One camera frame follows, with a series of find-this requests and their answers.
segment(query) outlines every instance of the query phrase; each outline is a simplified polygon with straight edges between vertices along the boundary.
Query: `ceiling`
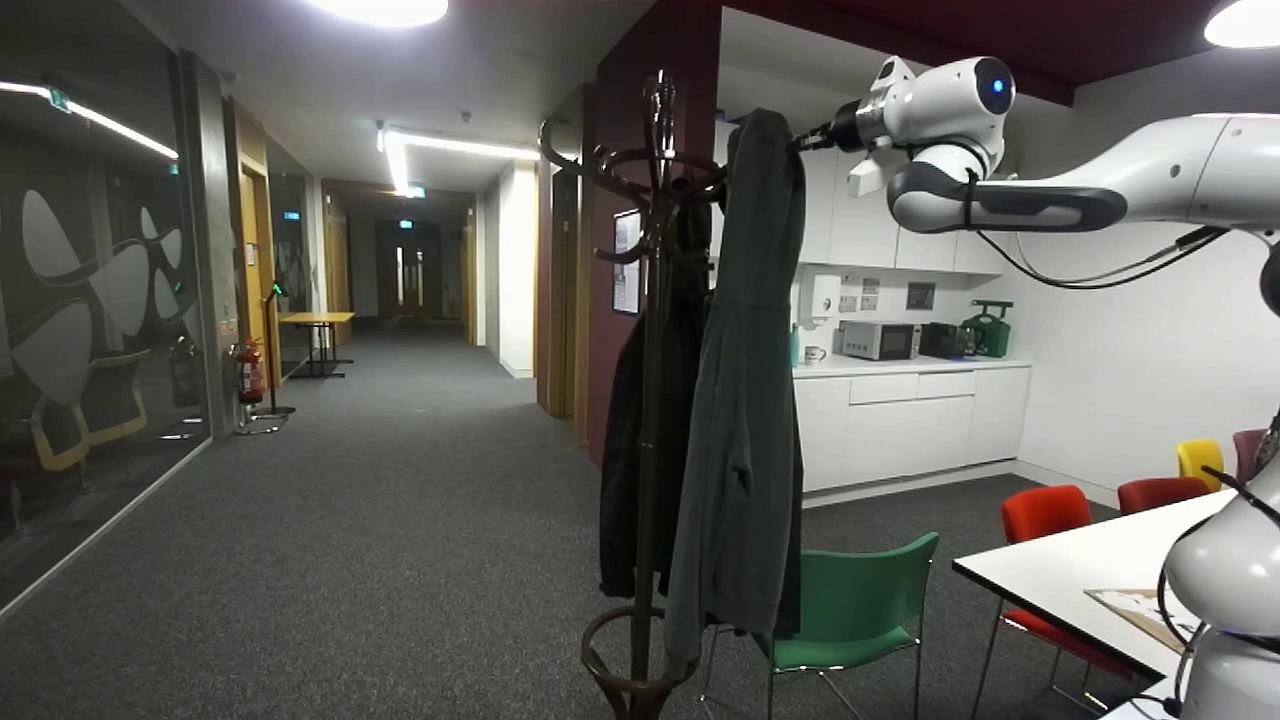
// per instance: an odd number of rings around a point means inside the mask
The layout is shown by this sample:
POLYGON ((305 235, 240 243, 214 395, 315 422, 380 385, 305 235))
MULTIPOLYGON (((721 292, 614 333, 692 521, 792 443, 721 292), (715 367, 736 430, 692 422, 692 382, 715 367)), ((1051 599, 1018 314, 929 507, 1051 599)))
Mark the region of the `ceiling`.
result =
MULTIPOLYGON (((437 29, 370 32, 301 0, 124 0, 172 48, 192 48, 229 94, 323 180, 384 199, 376 119, 402 132, 534 146, 539 119, 593 81, 652 0, 451 0, 437 29)), ((883 52, 941 64, 999 57, 1022 94, 1069 106, 1078 85, 1203 52, 1215 0, 727 0, 751 18, 864 44, 724 29, 721 101, 744 73, 805 78, 841 108, 883 52)), ((411 154, 427 191, 481 191, 499 166, 411 154)))

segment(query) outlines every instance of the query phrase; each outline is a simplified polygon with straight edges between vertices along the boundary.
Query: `gray carpet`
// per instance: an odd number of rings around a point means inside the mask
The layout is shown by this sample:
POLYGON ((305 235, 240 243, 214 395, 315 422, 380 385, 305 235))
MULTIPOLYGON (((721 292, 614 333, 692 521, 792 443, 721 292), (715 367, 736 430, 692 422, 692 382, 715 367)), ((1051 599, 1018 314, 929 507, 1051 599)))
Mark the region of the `gray carpet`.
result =
MULTIPOLYGON (((237 437, 96 541, 0 625, 0 716, 611 716, 577 660, 595 598, 595 469, 533 385, 444 333, 361 333, 344 382, 293 382, 281 437, 237 437)), ((991 598, 956 554, 999 543, 1018 480, 807 511, 805 541, 943 532, 925 716, 969 713, 991 598)), ((764 700, 724 646, 715 697, 764 700)), ((983 716, 1022 716, 1049 647, 1004 631, 983 716)), ((906 658, 848 676, 906 713, 906 658)), ((833 716, 786 682, 778 716, 833 716)), ((664 716, 701 716, 681 690, 664 716)))

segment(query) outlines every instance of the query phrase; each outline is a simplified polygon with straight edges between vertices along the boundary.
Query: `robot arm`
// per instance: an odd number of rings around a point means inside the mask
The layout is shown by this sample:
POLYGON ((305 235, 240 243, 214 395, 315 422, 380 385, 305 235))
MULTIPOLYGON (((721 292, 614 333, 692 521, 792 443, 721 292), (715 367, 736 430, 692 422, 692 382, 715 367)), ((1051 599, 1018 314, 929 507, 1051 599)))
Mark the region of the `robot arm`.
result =
POLYGON ((883 61, 868 101, 816 137, 864 148, 889 176, 889 214, 910 233, 1096 233, 1119 220, 1280 228, 1280 115, 1178 115, 1043 180, 991 180, 1014 85, 999 61, 910 73, 883 61))

